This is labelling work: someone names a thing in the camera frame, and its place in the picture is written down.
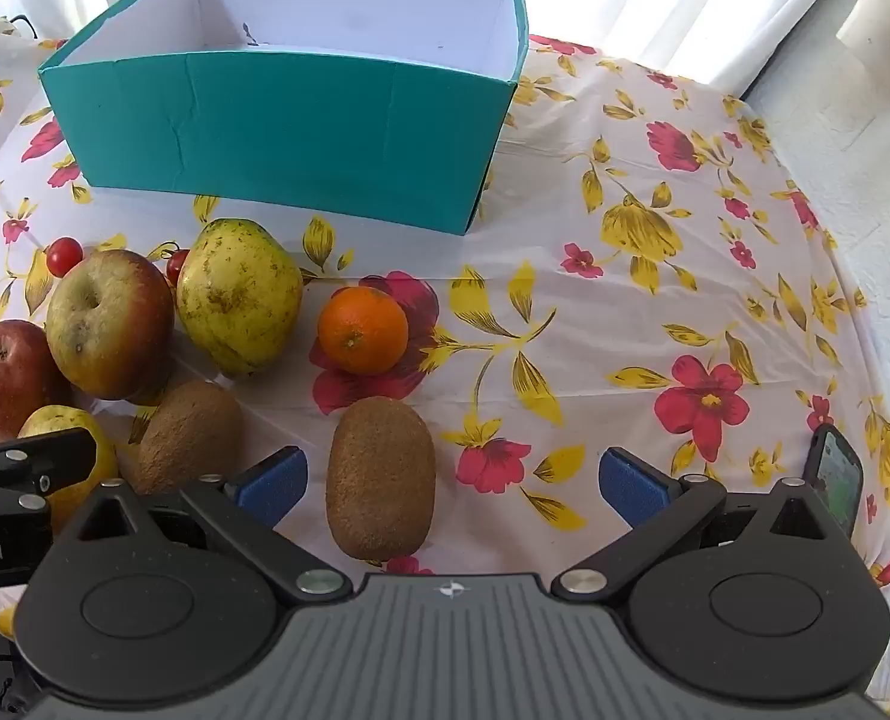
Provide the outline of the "yellow apple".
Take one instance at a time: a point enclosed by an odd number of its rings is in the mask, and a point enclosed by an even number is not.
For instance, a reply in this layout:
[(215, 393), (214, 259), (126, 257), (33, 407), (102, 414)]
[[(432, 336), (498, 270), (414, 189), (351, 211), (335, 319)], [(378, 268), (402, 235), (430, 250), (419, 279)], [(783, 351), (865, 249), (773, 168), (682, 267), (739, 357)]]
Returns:
[(34, 411), (22, 424), (20, 437), (46, 436), (68, 429), (86, 429), (92, 444), (76, 442), (55, 460), (52, 487), (47, 500), (52, 509), (53, 532), (70, 522), (77, 507), (105, 479), (118, 475), (115, 447), (104, 427), (89, 411), (64, 405), (47, 405)]

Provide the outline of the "brown kiwi left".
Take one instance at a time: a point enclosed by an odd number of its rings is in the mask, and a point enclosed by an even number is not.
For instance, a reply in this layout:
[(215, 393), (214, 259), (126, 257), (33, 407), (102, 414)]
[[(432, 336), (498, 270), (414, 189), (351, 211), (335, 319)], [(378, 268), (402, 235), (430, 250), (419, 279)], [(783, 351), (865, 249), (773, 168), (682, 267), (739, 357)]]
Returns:
[(155, 410), (125, 476), (136, 493), (170, 493), (203, 475), (232, 475), (242, 445), (237, 400), (216, 383), (190, 380)]

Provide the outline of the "brown kiwi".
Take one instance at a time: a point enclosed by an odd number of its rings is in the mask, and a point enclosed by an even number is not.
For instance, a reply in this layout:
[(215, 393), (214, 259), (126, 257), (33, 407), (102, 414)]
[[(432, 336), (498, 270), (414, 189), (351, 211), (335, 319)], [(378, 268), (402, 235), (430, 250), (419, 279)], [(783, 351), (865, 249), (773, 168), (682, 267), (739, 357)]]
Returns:
[(136, 493), (170, 493), (203, 475), (232, 475), (242, 445), (237, 400), (216, 383), (190, 380), (155, 410), (125, 476)]
[(369, 397), (336, 426), (326, 470), (326, 520), (338, 548), (386, 562), (419, 550), (435, 507), (435, 447), (411, 406)]

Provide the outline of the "brown kiwi centre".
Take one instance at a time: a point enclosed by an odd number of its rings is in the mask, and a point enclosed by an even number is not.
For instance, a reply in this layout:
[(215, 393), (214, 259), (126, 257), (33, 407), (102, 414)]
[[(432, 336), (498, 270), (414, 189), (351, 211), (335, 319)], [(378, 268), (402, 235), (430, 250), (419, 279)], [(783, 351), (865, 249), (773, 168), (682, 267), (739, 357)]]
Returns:
[(369, 397), (336, 426), (326, 470), (326, 520), (338, 548), (386, 562), (419, 550), (435, 507), (435, 447), (411, 406)]

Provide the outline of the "dark red apple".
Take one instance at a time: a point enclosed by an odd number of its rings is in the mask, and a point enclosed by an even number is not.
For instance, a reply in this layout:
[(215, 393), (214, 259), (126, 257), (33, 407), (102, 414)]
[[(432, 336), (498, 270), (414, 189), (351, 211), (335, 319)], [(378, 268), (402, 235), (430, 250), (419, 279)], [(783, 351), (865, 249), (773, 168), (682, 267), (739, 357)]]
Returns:
[(16, 437), (38, 408), (71, 403), (73, 389), (53, 361), (45, 332), (27, 320), (2, 320), (0, 440)]

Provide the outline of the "black smartphone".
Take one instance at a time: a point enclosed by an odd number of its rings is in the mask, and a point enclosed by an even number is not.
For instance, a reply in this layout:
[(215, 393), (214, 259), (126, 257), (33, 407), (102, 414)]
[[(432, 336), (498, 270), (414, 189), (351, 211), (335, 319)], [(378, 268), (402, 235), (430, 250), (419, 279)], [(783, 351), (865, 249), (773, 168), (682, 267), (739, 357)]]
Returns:
[(865, 475), (855, 450), (832, 424), (822, 424), (813, 433), (804, 481), (816, 491), (840, 530), (852, 536)]

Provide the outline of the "yellow-green pear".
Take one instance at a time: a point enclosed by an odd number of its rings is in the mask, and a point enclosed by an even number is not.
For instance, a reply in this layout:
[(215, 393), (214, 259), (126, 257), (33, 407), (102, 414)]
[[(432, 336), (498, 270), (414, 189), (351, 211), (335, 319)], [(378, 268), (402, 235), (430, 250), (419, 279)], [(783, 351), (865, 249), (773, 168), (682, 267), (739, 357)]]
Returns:
[(206, 224), (177, 284), (180, 322), (196, 348), (229, 379), (273, 366), (299, 320), (303, 278), (289, 252), (261, 224)]

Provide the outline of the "orange mandarin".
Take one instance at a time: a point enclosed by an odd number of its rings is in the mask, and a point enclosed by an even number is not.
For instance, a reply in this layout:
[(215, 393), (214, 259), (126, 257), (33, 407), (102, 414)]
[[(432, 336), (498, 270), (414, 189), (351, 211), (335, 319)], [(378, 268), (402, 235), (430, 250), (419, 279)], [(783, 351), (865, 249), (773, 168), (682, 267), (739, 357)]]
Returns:
[(336, 291), (324, 305), (317, 340), (340, 371), (380, 376), (406, 353), (408, 317), (390, 294), (372, 286), (349, 286)]

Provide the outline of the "green-red apple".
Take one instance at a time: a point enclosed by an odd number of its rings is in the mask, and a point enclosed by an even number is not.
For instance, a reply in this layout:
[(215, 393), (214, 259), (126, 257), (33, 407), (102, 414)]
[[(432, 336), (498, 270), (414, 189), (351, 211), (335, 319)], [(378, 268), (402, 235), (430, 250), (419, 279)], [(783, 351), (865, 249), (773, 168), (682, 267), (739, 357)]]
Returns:
[(173, 298), (157, 266), (128, 249), (97, 250), (53, 291), (45, 333), (59, 372), (102, 400), (136, 397), (166, 369)]

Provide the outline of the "floral white tablecloth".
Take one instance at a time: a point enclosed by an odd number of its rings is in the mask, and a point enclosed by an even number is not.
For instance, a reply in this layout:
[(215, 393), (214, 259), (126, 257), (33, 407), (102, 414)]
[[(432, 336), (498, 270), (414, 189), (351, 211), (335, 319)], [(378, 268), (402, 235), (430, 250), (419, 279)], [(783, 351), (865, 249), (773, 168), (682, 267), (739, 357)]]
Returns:
[[(0, 23), (0, 319), (41, 320), (55, 239), (164, 263), (211, 221), (250, 218), (307, 288), (278, 366), (232, 383), (240, 463), (294, 444), (308, 486), (282, 533), (338, 561), (324, 467), (342, 410), (385, 395), (427, 422), (437, 505), (402, 574), (552, 577), (619, 538), (600, 493), (611, 445), (670, 475), (765, 491), (803, 473), (822, 424), (865, 484), (853, 546), (890, 583), (890, 411), (865, 296), (746, 104), (534, 39), (476, 220), (463, 236), (217, 195), (97, 190), (37, 70), (53, 43)], [(408, 317), (391, 371), (329, 362), (329, 298), (372, 286)]]

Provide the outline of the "red cherry behind apple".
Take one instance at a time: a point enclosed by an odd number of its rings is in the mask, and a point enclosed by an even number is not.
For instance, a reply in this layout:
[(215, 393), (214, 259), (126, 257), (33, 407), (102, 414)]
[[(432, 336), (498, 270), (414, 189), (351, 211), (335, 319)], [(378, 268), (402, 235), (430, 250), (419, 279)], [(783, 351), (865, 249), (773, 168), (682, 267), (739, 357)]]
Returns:
[(177, 249), (170, 255), (166, 266), (166, 277), (172, 286), (177, 286), (178, 280), (180, 280), (180, 273), (182, 273), (183, 263), (185, 263), (187, 257), (187, 249)]

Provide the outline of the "red cherry left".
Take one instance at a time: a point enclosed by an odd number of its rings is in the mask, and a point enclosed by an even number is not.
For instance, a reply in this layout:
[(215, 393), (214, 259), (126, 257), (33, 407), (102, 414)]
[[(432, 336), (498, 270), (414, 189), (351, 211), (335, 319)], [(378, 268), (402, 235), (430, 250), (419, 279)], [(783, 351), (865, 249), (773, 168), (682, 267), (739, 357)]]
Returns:
[(47, 249), (47, 268), (55, 278), (63, 278), (84, 259), (84, 249), (74, 238), (55, 239)]

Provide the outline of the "teal cardboard box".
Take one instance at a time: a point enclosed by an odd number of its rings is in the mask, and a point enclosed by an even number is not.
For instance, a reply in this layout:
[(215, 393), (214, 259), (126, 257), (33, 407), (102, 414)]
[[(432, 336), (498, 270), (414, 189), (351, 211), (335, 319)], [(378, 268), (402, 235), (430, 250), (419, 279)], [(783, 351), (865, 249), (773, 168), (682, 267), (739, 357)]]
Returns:
[(463, 234), (525, 0), (120, 0), (38, 76), (89, 184)]

